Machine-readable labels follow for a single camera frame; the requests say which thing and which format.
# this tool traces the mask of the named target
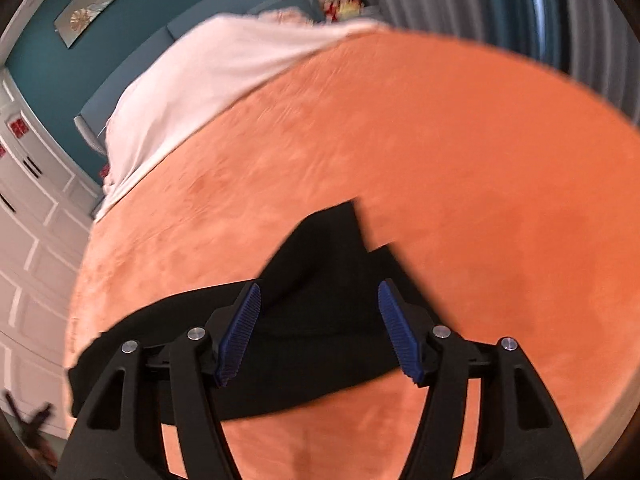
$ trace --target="metal screw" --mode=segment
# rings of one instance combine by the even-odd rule
[[[513,337],[504,337],[502,341],[500,341],[500,345],[505,350],[509,352],[513,352],[518,347],[518,342]]]
[[[135,352],[137,348],[138,348],[138,343],[136,343],[135,341],[127,341],[126,343],[122,344],[122,351],[125,354],[131,354]]]
[[[187,337],[192,341],[199,341],[205,335],[205,331],[201,326],[197,326],[196,328],[192,328],[187,332]]]
[[[433,327],[433,335],[440,339],[446,339],[451,335],[451,329],[448,326],[436,325]]]

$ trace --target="wall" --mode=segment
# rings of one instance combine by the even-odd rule
[[[98,180],[104,165],[73,118],[106,77],[153,32],[200,0],[115,0],[68,49],[54,20],[71,0],[45,0],[6,65],[60,146]]]

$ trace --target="white cabinet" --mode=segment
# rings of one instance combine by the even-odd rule
[[[50,137],[7,70],[0,78],[0,386],[24,413],[51,402],[46,431],[65,436],[67,309],[101,190]]]

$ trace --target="orange blanket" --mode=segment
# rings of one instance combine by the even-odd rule
[[[354,38],[191,137],[92,232],[66,364],[146,304],[254,277],[354,197],[370,247],[394,242],[463,336],[520,341],[593,470],[640,400],[640,140],[562,76],[455,40]],[[246,479],[390,480],[423,400],[393,373],[224,429]],[[458,473],[477,402],[474,384]]]

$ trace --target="black fabric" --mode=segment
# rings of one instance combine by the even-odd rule
[[[304,219],[259,277],[262,311],[238,376],[212,392],[221,420],[293,408],[395,369],[398,361],[378,311],[378,284],[385,278],[442,322],[388,246],[367,252],[351,202]],[[169,343],[204,325],[214,309],[232,304],[245,283],[165,298],[102,334],[68,371],[72,415],[78,416],[124,341]],[[160,392],[161,420],[173,424],[168,382]]]

